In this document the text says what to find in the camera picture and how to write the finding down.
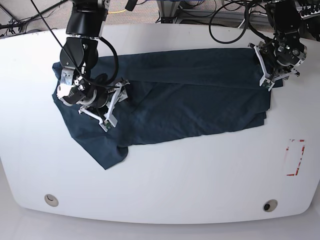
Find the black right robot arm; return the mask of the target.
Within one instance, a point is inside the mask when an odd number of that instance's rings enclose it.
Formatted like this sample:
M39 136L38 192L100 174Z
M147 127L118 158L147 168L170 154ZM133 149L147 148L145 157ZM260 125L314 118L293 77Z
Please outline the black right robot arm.
M118 102L128 98L128 80L118 78L119 58L114 47L102 37L109 13L108 0L74 0L67 24L66 42L61 48L62 66L57 98L66 106L79 105L79 113L98 121L107 132L118 121L113 110ZM111 77L102 73L91 78L91 70L98 62L98 42L106 44L113 54L114 71Z

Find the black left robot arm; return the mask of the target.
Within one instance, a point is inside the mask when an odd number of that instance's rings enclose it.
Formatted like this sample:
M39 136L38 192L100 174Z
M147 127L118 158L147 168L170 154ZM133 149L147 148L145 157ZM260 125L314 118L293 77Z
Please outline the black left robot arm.
M248 46L254 49L262 69L259 85L270 91L277 81L300 75L297 67L306 60L307 47L300 42L302 18L293 0L254 0L250 5L261 3L274 30L273 37L269 38L250 26L263 41Z

